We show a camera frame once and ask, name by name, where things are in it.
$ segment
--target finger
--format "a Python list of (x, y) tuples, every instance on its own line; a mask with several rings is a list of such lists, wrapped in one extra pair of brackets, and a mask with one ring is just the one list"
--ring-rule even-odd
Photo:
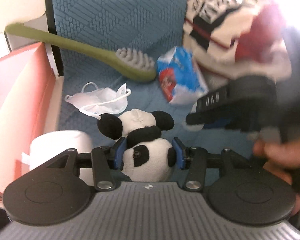
[(279, 177), (280, 179), (284, 180), (288, 184), (292, 185), (292, 176), (283, 171), (280, 167), (278, 167), (276, 164), (272, 162), (266, 162), (265, 165), (263, 165), (263, 168), (269, 172), (271, 172), (273, 175)]
[(258, 157), (265, 157), (265, 142), (261, 139), (257, 140), (253, 146), (253, 154)]
[(266, 157), (287, 168), (300, 167), (300, 140), (279, 145), (266, 143), (264, 146)]
[(291, 211), (291, 215), (295, 215), (300, 211), (300, 194), (296, 194), (296, 203), (294, 204), (293, 210)]

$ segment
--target stuffed animal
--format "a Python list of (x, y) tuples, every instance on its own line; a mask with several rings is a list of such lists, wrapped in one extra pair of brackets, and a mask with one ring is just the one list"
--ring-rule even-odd
[(132, 109), (120, 115), (101, 114), (100, 132), (113, 139), (127, 138), (122, 173), (132, 181), (166, 181), (176, 163), (176, 152), (161, 131), (174, 126), (171, 115), (163, 111)]

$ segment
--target white face mask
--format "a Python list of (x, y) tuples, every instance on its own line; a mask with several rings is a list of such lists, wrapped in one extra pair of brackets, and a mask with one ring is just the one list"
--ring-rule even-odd
[[(94, 85), (96, 90), (92, 92), (84, 92), (87, 85)], [(100, 114), (120, 114), (127, 105), (127, 96), (131, 94), (131, 90), (127, 88), (127, 84), (123, 84), (118, 91), (111, 88), (98, 88), (93, 82), (85, 84), (81, 93), (73, 96), (66, 96), (65, 101), (71, 103), (79, 111), (88, 116), (101, 119)]]

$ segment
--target black circular cover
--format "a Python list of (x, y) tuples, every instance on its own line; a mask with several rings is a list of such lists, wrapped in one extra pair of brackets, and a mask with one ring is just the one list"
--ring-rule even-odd
[(213, 209), (226, 219), (263, 225), (285, 219), (296, 196), (285, 181), (261, 168), (235, 169), (209, 189)]
[(3, 205), (12, 220), (51, 225), (79, 214), (89, 199), (89, 187), (71, 172), (35, 169), (8, 185)]

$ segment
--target quilted fabric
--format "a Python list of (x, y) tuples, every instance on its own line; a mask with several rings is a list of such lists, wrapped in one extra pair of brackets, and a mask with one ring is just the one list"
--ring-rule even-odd
[[(182, 42), (186, 0), (53, 0), (53, 8), (58, 35), (95, 47), (141, 49), (157, 59)], [(114, 90), (127, 82), (132, 91), (127, 110), (162, 110), (173, 116), (175, 128), (164, 133), (164, 138), (172, 140), (178, 136), (189, 146), (205, 146), (213, 152), (220, 152), (227, 146), (250, 155), (251, 143), (238, 132), (215, 130), (193, 133), (184, 130), (182, 122), (191, 106), (169, 105), (157, 81), (147, 84), (133, 82), (108, 65), (73, 51), (62, 49), (61, 56), (65, 75), (63, 97), (78, 93), (88, 82)], [(80, 113), (64, 100), (59, 129), (82, 130), (92, 137), (94, 146), (113, 143), (98, 131), (95, 118)]]

